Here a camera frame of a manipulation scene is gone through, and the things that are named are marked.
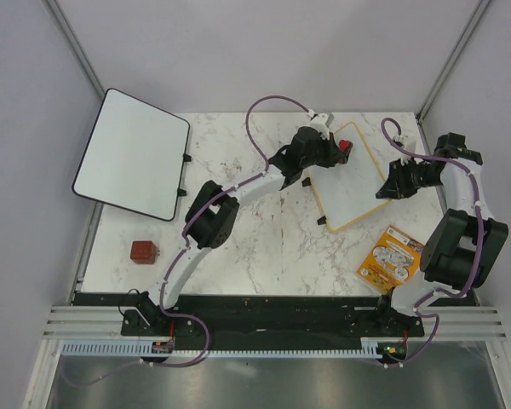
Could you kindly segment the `red bone-shaped eraser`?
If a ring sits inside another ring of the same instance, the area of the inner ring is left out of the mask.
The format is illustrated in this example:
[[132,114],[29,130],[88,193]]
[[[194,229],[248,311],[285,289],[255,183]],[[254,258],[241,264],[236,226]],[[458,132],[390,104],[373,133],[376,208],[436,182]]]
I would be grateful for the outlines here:
[[338,148],[341,151],[341,157],[339,158],[338,163],[346,164],[353,149],[353,143],[349,140],[340,140]]

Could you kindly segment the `yellow framed small whiteboard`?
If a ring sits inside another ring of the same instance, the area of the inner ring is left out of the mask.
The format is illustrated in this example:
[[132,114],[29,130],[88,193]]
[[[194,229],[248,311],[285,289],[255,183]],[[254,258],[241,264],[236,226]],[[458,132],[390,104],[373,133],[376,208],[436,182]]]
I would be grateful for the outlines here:
[[385,178],[359,126],[355,122],[344,124],[334,137],[353,144],[348,162],[332,168],[311,167],[307,176],[325,217],[324,224],[332,233],[337,233],[391,201],[376,197]]

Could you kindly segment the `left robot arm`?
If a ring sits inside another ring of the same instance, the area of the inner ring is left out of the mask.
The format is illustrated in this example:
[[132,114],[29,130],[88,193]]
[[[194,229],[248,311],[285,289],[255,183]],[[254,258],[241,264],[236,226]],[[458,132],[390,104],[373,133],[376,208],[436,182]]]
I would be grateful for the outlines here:
[[329,169],[345,164],[352,149],[351,141],[336,141],[325,125],[303,126],[289,144],[271,158],[264,158],[264,169],[248,179],[230,187],[207,181],[186,214],[178,254],[163,277],[140,293],[135,308],[124,313],[124,320],[132,322],[137,313],[145,330],[152,335],[163,334],[169,328],[169,317],[174,315],[171,309],[184,285],[199,263],[228,240],[242,207],[286,189],[310,167]]

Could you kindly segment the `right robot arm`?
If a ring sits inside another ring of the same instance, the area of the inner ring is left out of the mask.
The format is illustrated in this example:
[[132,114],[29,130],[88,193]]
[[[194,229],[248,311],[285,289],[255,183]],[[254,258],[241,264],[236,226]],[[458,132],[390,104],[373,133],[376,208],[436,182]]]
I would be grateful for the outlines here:
[[414,278],[388,293],[390,306],[373,314],[382,335],[393,335],[440,298],[459,299],[488,277],[505,241],[508,225],[499,222],[485,203],[480,180],[483,159],[467,148],[462,135],[442,135],[433,154],[416,154],[412,139],[390,140],[401,158],[388,166],[379,199],[408,199],[425,187],[442,187],[447,209],[424,245]]

